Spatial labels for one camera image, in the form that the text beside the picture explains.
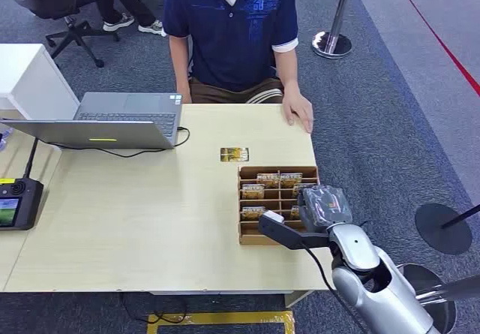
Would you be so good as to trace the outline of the person's left hand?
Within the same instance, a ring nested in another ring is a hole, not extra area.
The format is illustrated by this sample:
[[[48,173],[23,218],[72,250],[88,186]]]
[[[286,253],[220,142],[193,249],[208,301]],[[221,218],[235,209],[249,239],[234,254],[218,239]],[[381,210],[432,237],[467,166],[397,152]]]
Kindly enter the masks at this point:
[[[312,132],[314,115],[312,103],[300,94],[297,81],[290,80],[284,84],[282,105],[285,118],[290,126],[294,125],[296,118],[298,118],[306,132]]]

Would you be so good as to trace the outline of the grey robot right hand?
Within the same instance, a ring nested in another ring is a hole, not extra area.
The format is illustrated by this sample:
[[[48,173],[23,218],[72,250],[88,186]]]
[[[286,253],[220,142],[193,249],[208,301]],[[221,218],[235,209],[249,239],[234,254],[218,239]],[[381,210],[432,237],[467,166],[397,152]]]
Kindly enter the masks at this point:
[[[309,233],[323,233],[339,223],[352,223],[352,212],[342,188],[310,185],[297,196],[299,216]]]

